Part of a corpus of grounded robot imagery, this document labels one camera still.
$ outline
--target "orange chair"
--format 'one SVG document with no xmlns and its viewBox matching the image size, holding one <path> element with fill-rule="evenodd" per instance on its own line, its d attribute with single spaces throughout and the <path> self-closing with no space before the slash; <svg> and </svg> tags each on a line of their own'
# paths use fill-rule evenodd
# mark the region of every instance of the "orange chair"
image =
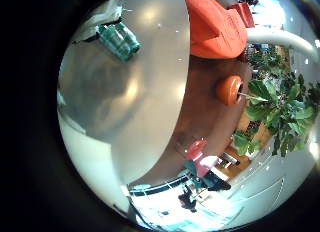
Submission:
<svg viewBox="0 0 320 232">
<path fill-rule="evenodd" d="M 246 26 L 236 9 L 215 0 L 186 0 L 192 55 L 202 58 L 236 58 L 248 40 Z"/>
</svg>

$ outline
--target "green plant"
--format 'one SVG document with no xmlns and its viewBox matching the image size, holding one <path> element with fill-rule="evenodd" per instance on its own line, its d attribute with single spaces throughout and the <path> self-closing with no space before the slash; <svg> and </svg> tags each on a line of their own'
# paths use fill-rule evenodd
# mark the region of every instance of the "green plant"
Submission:
<svg viewBox="0 0 320 232">
<path fill-rule="evenodd" d="M 278 78 L 254 79 L 249 82 L 254 96 L 247 96 L 247 114 L 253 121 L 262 121 L 274 136 L 273 155 L 280 151 L 300 149 L 308 139 L 308 131 L 319 111 L 320 84 L 304 85 L 304 78 L 284 73 Z"/>
<path fill-rule="evenodd" d="M 284 51 L 287 57 L 288 50 L 284 49 Z M 264 79 L 267 77 L 278 78 L 283 73 L 290 72 L 286 57 L 279 55 L 274 45 L 269 45 L 267 51 L 258 50 L 250 53 L 248 59 L 253 69 L 259 71 L 254 77 Z"/>
<path fill-rule="evenodd" d="M 260 148 L 260 141 L 252 141 L 253 135 L 239 130 L 233 134 L 234 144 L 238 147 L 237 153 L 240 156 L 245 155 L 247 152 L 252 154 Z"/>
</svg>

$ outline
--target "leaf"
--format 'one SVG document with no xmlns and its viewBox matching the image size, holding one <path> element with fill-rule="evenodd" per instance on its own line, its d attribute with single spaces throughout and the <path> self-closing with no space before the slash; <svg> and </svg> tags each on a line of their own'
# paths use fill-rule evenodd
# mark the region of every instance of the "leaf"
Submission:
<svg viewBox="0 0 320 232">
<path fill-rule="evenodd" d="M 295 119 L 306 119 L 310 118 L 314 114 L 314 110 L 311 106 L 307 107 L 306 109 L 301 109 L 296 112 Z"/>
<path fill-rule="evenodd" d="M 259 104 L 261 102 L 267 102 L 268 101 L 268 100 L 266 100 L 264 98 L 261 98 L 259 96 L 250 97 L 249 100 L 253 105 Z"/>
<path fill-rule="evenodd" d="M 302 139 L 300 139 L 294 146 L 292 151 L 300 150 L 305 146 L 305 143 Z"/>
<path fill-rule="evenodd" d="M 291 129 L 293 129 L 297 134 L 302 135 L 304 133 L 304 128 L 298 123 L 288 123 Z"/>
<path fill-rule="evenodd" d="M 248 84 L 248 87 L 250 91 L 256 96 L 267 100 L 272 99 L 266 85 L 262 80 L 251 80 Z"/>
<path fill-rule="evenodd" d="M 300 102 L 298 100 L 292 100 L 288 104 L 297 108 L 297 109 L 304 109 L 306 107 L 304 102 Z"/>
<path fill-rule="evenodd" d="M 235 146 L 237 146 L 239 148 L 244 147 L 245 145 L 247 145 L 249 143 L 249 140 L 243 131 L 236 131 L 233 134 L 233 138 L 234 138 Z"/>
<path fill-rule="evenodd" d="M 277 136 L 274 137 L 272 155 L 277 155 L 279 148 L 280 148 L 280 138 L 279 138 L 279 134 L 278 134 Z"/>
<path fill-rule="evenodd" d="M 263 82 L 268 90 L 269 96 L 272 98 L 272 100 L 277 101 L 278 100 L 277 90 L 274 84 L 272 83 L 272 81 L 265 79 Z"/>
<path fill-rule="evenodd" d="M 266 120 L 267 127 L 278 128 L 280 122 L 280 109 L 273 109 L 268 115 Z"/>
<path fill-rule="evenodd" d="M 289 96 L 288 96 L 287 101 L 291 102 L 292 100 L 297 98 L 297 96 L 299 94 L 300 94 L 300 85 L 299 84 L 295 84 L 293 87 L 291 87 L 291 89 L 289 91 Z"/>
<path fill-rule="evenodd" d="M 271 112 L 271 110 L 272 108 L 269 108 L 268 106 L 250 105 L 249 107 L 247 107 L 247 115 L 253 121 L 265 121 L 267 115 Z"/>
<path fill-rule="evenodd" d="M 288 149 L 289 149 L 289 141 L 290 141 L 290 134 L 285 133 L 285 135 L 282 137 L 281 145 L 280 145 L 280 153 L 281 157 L 285 157 Z"/>
<path fill-rule="evenodd" d="M 245 155 L 245 154 L 247 153 L 248 149 L 249 149 L 249 143 L 246 144 L 246 145 L 243 146 L 243 147 L 240 147 L 239 150 L 238 150 L 238 154 L 239 154 L 240 156 Z"/>
<path fill-rule="evenodd" d="M 304 86 L 304 78 L 302 74 L 299 74 L 298 76 L 298 83 L 300 84 L 301 91 L 304 93 L 306 92 L 306 87 Z"/>
</svg>

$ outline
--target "person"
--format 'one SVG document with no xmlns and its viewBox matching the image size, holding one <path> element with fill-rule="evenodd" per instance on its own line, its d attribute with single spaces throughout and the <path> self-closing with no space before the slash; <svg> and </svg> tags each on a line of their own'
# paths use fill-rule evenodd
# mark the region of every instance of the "person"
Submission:
<svg viewBox="0 0 320 232">
<path fill-rule="evenodd" d="M 190 210 L 192 213 L 197 212 L 196 210 L 196 204 L 197 201 L 193 200 L 191 202 L 191 198 L 190 196 L 192 195 L 192 191 L 190 190 L 190 188 L 186 185 L 184 185 L 183 187 L 183 194 L 178 196 L 178 199 L 180 200 L 181 203 L 181 207 L 184 209 L 188 209 Z"/>
<path fill-rule="evenodd" d="M 197 189 L 208 188 L 208 191 L 229 190 L 231 185 L 211 171 L 219 158 L 207 156 L 202 150 L 207 145 L 206 140 L 195 141 L 187 151 L 187 161 L 184 166 L 190 171 L 192 181 Z"/>
</svg>

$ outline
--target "wooden floor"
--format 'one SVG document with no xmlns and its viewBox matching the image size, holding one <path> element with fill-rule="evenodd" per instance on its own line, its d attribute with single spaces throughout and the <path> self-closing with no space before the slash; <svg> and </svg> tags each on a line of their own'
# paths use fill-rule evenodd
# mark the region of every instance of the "wooden floor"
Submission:
<svg viewBox="0 0 320 232">
<path fill-rule="evenodd" d="M 237 59 L 209 60 L 190 56 L 185 96 L 171 140 L 153 168 L 131 185 L 157 185 L 174 179 L 184 169 L 184 151 L 197 139 L 208 140 L 204 152 L 221 155 L 237 127 L 245 100 L 235 106 L 222 104 L 215 97 L 215 84 L 228 75 L 239 75 L 246 93 L 251 72 L 247 63 Z"/>
</svg>

